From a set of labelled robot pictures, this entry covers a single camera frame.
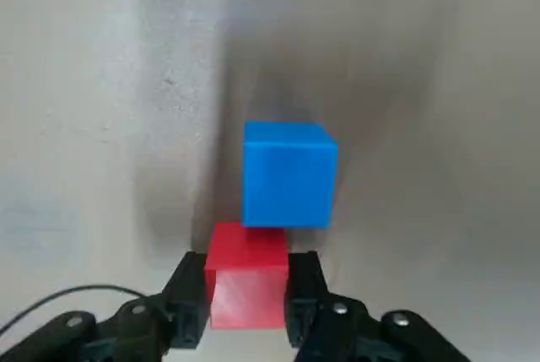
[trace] gray surface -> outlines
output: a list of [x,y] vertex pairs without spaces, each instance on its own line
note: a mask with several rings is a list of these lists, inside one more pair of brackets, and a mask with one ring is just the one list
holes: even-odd
[[[476,361],[540,357],[538,0],[0,0],[0,320],[69,284],[160,288],[240,209],[246,118],[342,147],[332,288]],[[123,298],[58,301],[104,317]],[[290,360],[207,332],[168,360]]]

